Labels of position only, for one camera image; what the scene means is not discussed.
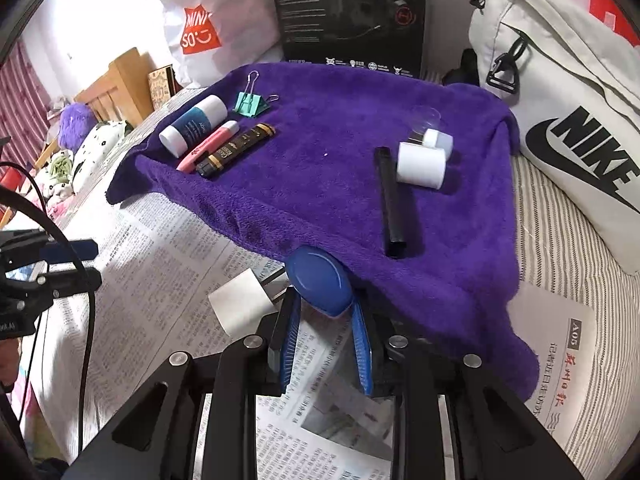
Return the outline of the person's left hand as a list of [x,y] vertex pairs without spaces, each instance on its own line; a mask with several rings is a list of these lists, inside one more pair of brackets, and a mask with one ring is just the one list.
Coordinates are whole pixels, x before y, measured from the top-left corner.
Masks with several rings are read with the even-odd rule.
[[0,382],[5,387],[16,381],[21,361],[21,339],[0,341]]

